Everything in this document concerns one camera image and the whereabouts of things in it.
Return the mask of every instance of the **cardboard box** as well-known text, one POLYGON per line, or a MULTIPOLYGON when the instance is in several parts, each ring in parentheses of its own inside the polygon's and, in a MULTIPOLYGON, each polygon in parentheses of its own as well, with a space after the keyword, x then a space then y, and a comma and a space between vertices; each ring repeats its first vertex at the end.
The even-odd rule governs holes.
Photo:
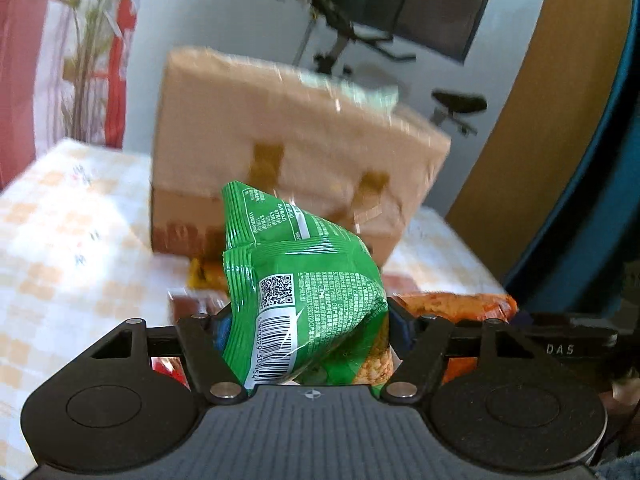
POLYGON ((289 67, 182 48, 168 57, 156 124, 152 247, 218 256, 231 180, 353 230, 381 266, 449 152, 408 108, 392 116, 289 67))

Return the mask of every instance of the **blue curtain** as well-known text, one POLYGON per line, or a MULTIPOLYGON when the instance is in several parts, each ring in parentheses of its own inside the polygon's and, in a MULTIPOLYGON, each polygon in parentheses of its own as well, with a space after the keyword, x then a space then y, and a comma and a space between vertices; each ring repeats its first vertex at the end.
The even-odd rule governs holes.
POLYGON ((604 114, 566 189, 505 289, 530 312, 608 316, 640 250, 640 2, 604 114))

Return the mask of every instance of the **crosshair logo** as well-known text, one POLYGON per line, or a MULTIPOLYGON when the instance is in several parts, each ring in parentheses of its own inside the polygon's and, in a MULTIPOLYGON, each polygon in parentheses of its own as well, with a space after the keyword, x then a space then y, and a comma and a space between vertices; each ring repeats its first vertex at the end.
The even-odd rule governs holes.
POLYGON ((307 399, 316 400, 322 394, 318 390, 309 390, 303 394, 307 399))

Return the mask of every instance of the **white and orange tablecloth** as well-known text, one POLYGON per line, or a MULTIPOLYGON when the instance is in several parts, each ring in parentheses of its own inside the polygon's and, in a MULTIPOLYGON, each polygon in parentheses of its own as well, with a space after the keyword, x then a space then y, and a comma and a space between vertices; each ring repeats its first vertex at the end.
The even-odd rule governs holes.
MULTIPOLYGON (((153 254, 145 155, 64 140, 0 194, 0 476, 35 462, 20 432, 28 395, 129 317, 169 324, 188 261, 153 254)), ((502 292, 434 211, 421 210, 385 272, 423 290, 502 292)))

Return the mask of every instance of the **metal screw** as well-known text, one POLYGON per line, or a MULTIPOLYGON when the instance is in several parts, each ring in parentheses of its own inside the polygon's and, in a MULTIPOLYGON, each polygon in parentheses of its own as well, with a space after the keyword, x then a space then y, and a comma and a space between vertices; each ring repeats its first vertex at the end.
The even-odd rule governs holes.
POLYGON ((400 399, 405 399, 407 397, 413 397, 416 393, 418 393, 418 388, 415 384, 411 383, 391 383, 386 387, 386 392, 392 397, 399 397, 400 399))
POLYGON ((242 393, 242 386, 236 383, 216 383, 209 390, 211 395, 219 399, 233 399, 242 393))

